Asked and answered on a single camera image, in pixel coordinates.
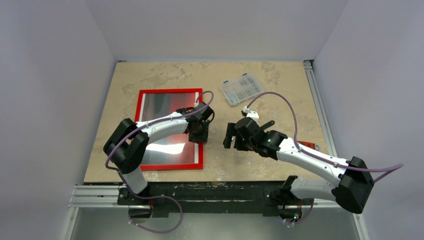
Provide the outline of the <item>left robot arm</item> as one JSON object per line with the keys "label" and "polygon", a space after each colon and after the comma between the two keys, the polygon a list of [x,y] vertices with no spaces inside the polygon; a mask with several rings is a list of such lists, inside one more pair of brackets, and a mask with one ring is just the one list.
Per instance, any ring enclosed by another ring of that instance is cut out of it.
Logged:
{"label": "left robot arm", "polygon": [[208,141],[209,124],[215,117],[214,110],[201,102],[196,107],[179,108],[167,116],[148,121],[122,120],[103,146],[106,163],[114,163],[129,188],[129,197],[138,205],[149,199],[148,183],[140,168],[148,145],[167,137],[186,134],[195,144]]}

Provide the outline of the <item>red picture frame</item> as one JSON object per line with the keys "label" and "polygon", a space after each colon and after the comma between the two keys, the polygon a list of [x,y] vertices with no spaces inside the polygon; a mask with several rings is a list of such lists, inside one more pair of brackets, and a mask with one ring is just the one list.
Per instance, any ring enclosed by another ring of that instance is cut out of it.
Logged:
{"label": "red picture frame", "polygon": [[[154,120],[177,109],[193,107],[202,92],[201,88],[142,89],[135,121]],[[140,167],[143,171],[201,170],[204,145],[190,142],[184,133],[162,138],[147,146]]]}

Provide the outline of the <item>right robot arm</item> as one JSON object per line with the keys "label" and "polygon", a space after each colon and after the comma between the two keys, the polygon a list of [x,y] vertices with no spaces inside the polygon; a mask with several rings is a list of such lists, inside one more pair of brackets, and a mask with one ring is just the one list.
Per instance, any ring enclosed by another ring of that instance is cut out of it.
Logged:
{"label": "right robot arm", "polygon": [[287,162],[321,177],[297,178],[281,189],[288,204],[298,199],[323,199],[336,202],[354,214],[361,214],[375,185],[366,163],[358,157],[347,160],[295,144],[286,134],[262,129],[250,117],[228,123],[223,146],[238,151],[253,151],[264,158]]}

